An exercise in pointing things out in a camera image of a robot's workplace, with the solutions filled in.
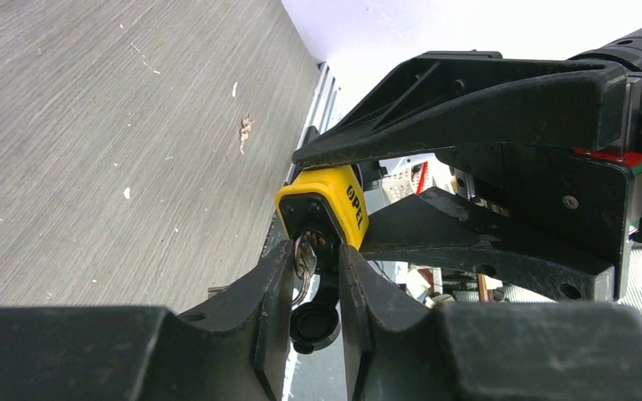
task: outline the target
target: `key ring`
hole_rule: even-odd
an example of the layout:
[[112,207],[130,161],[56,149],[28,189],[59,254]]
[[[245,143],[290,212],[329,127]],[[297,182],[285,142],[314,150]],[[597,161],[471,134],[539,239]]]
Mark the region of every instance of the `key ring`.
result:
[[297,277],[302,280],[301,290],[299,294],[292,300],[292,306],[295,307],[300,304],[306,297],[309,288],[311,287],[312,270],[316,268],[315,265],[316,254],[313,252],[311,242],[305,234],[302,234],[294,242],[294,271]]

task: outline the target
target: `robotic arm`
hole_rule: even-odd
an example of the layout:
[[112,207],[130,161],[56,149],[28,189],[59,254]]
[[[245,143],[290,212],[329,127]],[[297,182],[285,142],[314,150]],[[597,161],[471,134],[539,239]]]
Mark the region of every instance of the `robotic arm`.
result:
[[[428,152],[461,196],[368,216],[352,165]],[[191,310],[0,309],[0,400],[280,399],[290,338],[312,353],[341,329],[349,399],[642,399],[642,317],[612,303],[642,243],[642,29],[562,62],[423,54],[293,161],[290,239]],[[566,302],[428,309],[366,260]],[[313,274],[292,309],[294,275]]]

